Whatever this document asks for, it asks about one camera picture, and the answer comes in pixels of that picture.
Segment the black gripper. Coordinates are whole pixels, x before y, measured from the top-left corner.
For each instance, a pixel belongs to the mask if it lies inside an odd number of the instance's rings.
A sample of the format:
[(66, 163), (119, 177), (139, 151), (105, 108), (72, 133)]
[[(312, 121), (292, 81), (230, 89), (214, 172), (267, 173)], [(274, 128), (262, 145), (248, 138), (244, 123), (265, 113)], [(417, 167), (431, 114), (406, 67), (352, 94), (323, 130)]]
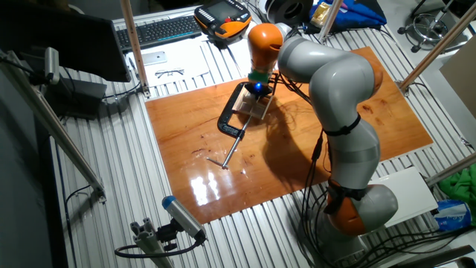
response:
[(251, 98), (257, 97), (257, 103), (270, 103), (274, 97), (270, 87), (260, 82), (245, 84), (244, 87)]

